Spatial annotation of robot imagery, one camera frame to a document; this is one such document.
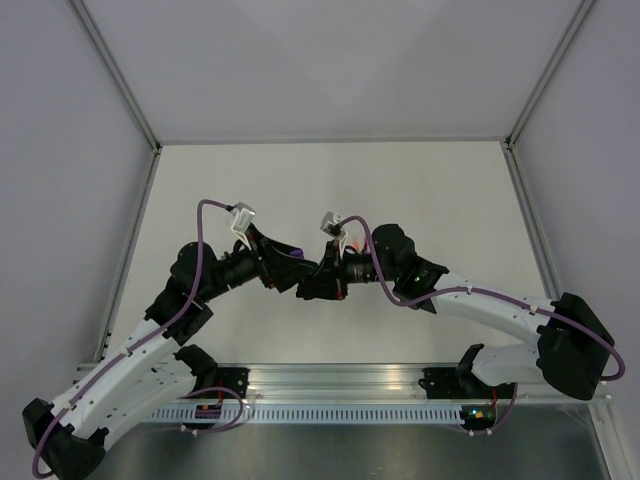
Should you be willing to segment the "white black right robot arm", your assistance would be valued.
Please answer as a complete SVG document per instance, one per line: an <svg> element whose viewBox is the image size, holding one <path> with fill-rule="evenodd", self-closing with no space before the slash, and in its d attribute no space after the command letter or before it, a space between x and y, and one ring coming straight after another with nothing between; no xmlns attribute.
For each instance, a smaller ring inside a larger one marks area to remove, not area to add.
<svg viewBox="0 0 640 480"><path fill-rule="evenodd" d="M275 250L295 265L296 295L338 301L351 284L378 282L397 306L477 322L513 338L513 345L471 345L455 368L457 388L476 397L491 387L544 381L577 400L594 397L615 342L587 302L574 294L531 298L474 285L415 251L397 224L376 227L363 252L329 241L320 262L290 246Z"/></svg>

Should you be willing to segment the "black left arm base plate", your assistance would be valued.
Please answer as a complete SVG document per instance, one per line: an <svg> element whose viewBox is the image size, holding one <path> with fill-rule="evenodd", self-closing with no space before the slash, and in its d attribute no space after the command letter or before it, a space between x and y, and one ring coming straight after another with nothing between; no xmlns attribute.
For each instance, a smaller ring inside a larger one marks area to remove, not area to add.
<svg viewBox="0 0 640 480"><path fill-rule="evenodd" d="M250 370L244 367L217 367L199 379L194 387L195 390L206 389L197 395L198 398L215 399L222 402L226 399L233 399L233 396L224 391L212 390L212 387L224 387L233 390L242 399L246 398L249 386Z"/></svg>

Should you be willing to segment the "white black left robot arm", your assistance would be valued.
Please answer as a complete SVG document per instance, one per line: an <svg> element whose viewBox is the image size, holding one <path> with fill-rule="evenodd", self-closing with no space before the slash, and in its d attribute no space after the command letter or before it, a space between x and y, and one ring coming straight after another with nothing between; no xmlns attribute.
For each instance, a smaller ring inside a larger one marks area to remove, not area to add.
<svg viewBox="0 0 640 480"><path fill-rule="evenodd" d="M36 398L24 408L34 476L87 478L125 434L174 400L216 391L239 400L237 392L217 383L217 362L191 341L213 316L209 301L254 279L284 292L316 267L300 249L255 226L223 258L203 240L185 245L166 286L127 339L66 392L50 401Z"/></svg>

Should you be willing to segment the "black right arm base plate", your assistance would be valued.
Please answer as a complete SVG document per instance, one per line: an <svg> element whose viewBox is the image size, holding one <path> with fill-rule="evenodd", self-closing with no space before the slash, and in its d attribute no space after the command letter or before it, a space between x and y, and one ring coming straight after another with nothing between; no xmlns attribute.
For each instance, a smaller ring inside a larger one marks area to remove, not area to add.
<svg viewBox="0 0 640 480"><path fill-rule="evenodd" d="M454 367L427 367L418 380L429 400L462 400L469 394L461 386Z"/></svg>

